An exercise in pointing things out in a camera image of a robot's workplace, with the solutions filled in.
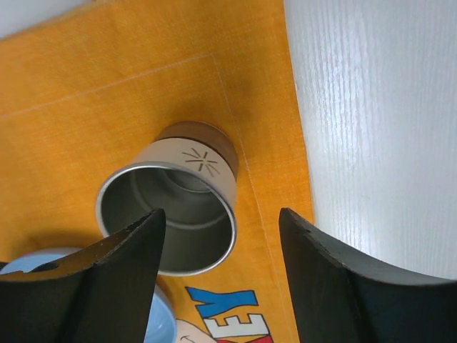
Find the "blue plastic plate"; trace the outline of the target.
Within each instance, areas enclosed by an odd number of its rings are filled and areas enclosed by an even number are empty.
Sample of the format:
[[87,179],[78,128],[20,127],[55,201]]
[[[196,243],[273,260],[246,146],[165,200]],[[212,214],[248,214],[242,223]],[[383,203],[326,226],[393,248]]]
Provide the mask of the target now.
[[[31,272],[33,269],[77,252],[76,247],[49,248],[25,254],[12,262],[1,263],[1,274]],[[156,285],[149,312],[144,342],[174,342],[177,335],[176,316],[170,301]]]

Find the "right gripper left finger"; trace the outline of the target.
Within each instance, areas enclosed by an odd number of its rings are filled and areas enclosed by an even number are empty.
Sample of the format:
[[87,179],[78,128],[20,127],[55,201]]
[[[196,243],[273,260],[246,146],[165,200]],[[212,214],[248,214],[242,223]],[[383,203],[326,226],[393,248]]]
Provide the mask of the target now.
[[1,341],[142,342],[165,233],[155,209],[64,258],[1,275]]

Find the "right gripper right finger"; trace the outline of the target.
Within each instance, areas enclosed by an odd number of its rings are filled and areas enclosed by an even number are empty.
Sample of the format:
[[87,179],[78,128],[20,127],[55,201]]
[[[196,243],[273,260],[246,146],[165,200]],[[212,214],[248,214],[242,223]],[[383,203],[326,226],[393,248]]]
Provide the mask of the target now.
[[395,267],[279,214],[301,342],[455,342],[456,281]]

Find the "orange Mickey Mouse cloth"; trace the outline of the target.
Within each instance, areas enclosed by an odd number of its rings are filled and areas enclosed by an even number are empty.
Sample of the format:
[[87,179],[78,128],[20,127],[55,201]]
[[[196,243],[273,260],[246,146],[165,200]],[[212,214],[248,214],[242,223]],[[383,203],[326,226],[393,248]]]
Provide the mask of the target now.
[[95,1],[3,40],[1,259],[98,241],[99,187],[183,120],[236,147],[238,239],[160,286],[203,330],[258,322],[262,341],[297,342],[278,217],[313,210],[281,1]]

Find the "small metal cup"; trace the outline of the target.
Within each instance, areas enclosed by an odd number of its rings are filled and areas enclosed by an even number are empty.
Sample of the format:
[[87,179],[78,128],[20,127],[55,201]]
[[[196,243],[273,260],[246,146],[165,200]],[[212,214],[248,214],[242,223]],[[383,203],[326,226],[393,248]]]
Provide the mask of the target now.
[[235,147],[221,130],[201,121],[172,124],[102,184],[95,205],[99,230],[107,237],[163,209],[159,274],[207,272],[236,243],[238,167]]

